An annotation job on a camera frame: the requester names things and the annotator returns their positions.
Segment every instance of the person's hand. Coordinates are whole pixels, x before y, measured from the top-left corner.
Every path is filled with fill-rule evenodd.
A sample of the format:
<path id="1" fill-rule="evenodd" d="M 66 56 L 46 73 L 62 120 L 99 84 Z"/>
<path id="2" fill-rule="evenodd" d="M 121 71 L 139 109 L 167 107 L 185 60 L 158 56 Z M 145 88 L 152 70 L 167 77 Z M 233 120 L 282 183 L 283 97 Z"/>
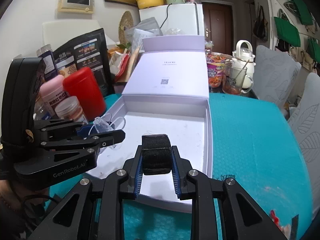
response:
<path id="1" fill-rule="evenodd" d="M 25 188 L 21 183 L 17 181 L 12 182 L 12 186 L 14 187 L 15 192 L 17 195 L 23 200 L 25 196 L 29 195 L 36 195 L 36 194 L 42 194 L 42 195 L 48 195 L 49 194 L 49 188 L 45 188 L 42 190 L 32 191 L 27 188 Z M 0 196 L 4 199 L 4 201 L 10 205 L 14 210 L 19 210 L 21 208 L 21 203 L 16 197 L 16 195 L 13 193 L 9 181 L 7 180 L 0 180 Z M 34 205 L 41 204 L 46 199 L 43 198 L 35 198 L 31 199 L 28 202 L 33 203 Z"/>

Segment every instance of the qr code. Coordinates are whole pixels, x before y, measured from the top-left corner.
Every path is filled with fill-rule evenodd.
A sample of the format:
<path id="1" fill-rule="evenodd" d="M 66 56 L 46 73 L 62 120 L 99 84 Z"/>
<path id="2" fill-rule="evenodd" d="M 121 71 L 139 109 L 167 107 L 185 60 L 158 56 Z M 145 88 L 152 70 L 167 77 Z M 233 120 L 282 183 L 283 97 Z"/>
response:
<path id="1" fill-rule="evenodd" d="M 169 79 L 162 79 L 161 80 L 161 85 L 167 85 L 169 82 Z"/>

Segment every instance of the refrigerator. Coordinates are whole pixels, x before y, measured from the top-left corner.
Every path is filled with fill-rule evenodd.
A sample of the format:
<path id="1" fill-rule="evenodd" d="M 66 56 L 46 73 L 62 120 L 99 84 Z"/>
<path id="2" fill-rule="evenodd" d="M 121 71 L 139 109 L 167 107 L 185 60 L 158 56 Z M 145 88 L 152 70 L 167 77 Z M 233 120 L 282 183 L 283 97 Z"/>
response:
<path id="1" fill-rule="evenodd" d="M 139 10 L 140 19 L 145 20 L 154 17 L 159 26 L 164 22 L 161 30 L 165 35 L 170 28 L 179 29 L 181 34 L 204 36 L 204 18 L 202 4 L 184 3 L 156 6 Z"/>

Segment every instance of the red container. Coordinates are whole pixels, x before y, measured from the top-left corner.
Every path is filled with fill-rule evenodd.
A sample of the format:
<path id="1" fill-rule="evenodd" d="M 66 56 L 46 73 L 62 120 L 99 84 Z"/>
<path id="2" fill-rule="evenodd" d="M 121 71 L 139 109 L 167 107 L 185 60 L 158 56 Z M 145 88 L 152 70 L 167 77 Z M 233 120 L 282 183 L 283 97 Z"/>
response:
<path id="1" fill-rule="evenodd" d="M 70 96 L 78 98 L 89 121 L 105 113 L 106 102 L 89 67 L 84 67 L 66 77 L 62 84 Z"/>

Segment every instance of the metal screw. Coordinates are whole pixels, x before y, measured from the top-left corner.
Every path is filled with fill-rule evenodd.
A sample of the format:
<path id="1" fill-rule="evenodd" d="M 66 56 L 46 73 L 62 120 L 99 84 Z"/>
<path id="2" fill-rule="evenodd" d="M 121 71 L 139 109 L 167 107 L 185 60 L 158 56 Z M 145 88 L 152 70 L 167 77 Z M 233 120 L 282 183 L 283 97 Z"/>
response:
<path id="1" fill-rule="evenodd" d="M 190 171 L 189 171 L 189 174 L 190 174 L 191 176 L 197 176 L 197 175 L 199 174 L 199 172 L 198 172 L 197 170 L 190 170 Z"/>
<path id="2" fill-rule="evenodd" d="M 234 185 L 236 183 L 236 181 L 233 178 L 227 178 L 226 179 L 226 183 L 228 185 Z"/>
<path id="3" fill-rule="evenodd" d="M 125 170 L 118 170 L 117 171 L 117 175 L 118 176 L 123 176 L 123 175 L 125 175 L 127 172 L 125 171 Z"/>
<path id="4" fill-rule="evenodd" d="M 83 179 L 81 179 L 80 184 L 84 186 L 84 185 L 87 185 L 89 182 L 90 182 L 89 179 L 83 178 Z"/>

